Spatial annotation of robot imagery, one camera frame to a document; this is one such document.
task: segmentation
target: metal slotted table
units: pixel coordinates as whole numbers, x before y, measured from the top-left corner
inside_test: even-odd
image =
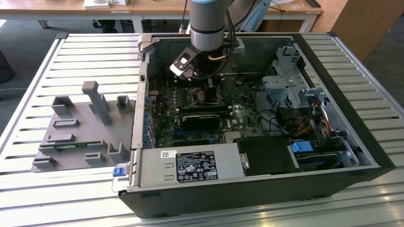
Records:
[[[305,34],[321,61],[398,168],[330,198],[141,219],[111,190],[113,167],[31,173],[54,97],[89,102],[82,84],[97,80],[107,100],[137,98],[134,34],[70,34],[55,40],[0,138],[2,226],[395,226],[404,219],[404,112],[338,37]],[[314,73],[307,69],[317,86]]]

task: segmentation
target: wooden cabinet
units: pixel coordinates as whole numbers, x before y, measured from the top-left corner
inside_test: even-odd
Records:
[[[404,0],[318,0],[313,32],[333,31],[363,61],[404,11]]]

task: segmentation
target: white box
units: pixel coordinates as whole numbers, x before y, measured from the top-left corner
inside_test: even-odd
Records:
[[[126,6],[129,4],[130,0],[110,0],[111,5],[123,5]]]
[[[109,0],[85,0],[85,9],[110,8]]]

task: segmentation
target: green circuit board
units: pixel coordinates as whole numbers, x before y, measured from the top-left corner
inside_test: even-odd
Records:
[[[249,82],[237,84],[238,77],[226,78],[221,83],[218,99],[206,105],[223,106],[231,112],[229,117],[221,119],[219,127],[206,131],[185,131],[182,129],[182,116],[177,115],[179,107],[187,109],[197,105],[197,96],[201,89],[197,87],[167,86],[153,97],[153,109],[157,134],[157,147],[194,146],[226,143],[226,133],[239,132],[241,137],[265,135],[253,105],[254,85]]]

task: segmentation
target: cable connector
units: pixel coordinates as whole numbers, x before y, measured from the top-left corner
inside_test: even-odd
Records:
[[[186,34],[187,30],[185,30],[185,25],[182,24],[179,27],[179,33]]]

